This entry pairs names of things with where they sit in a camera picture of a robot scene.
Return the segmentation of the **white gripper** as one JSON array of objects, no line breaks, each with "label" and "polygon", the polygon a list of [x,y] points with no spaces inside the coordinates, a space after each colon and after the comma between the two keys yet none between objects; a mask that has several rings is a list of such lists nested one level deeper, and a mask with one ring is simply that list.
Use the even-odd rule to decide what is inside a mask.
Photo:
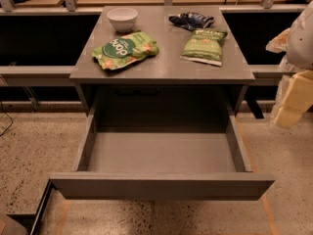
[{"label": "white gripper", "polygon": [[313,71],[300,71],[300,67],[291,63],[287,51],[291,39],[296,39],[300,31],[286,28],[271,39],[265,50],[282,54],[279,63],[281,71],[296,72],[293,76],[284,75],[279,82],[275,104],[272,108],[272,124],[281,128],[291,128],[313,106]]}]

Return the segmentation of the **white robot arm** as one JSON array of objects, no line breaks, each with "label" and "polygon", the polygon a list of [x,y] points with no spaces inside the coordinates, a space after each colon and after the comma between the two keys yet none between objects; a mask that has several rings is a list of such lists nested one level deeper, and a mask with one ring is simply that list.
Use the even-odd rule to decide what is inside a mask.
[{"label": "white robot arm", "polygon": [[280,69],[297,68],[292,77],[284,76],[272,111],[272,124],[281,128],[296,125],[313,106],[313,1],[300,16],[266,45],[273,53],[285,52]]}]

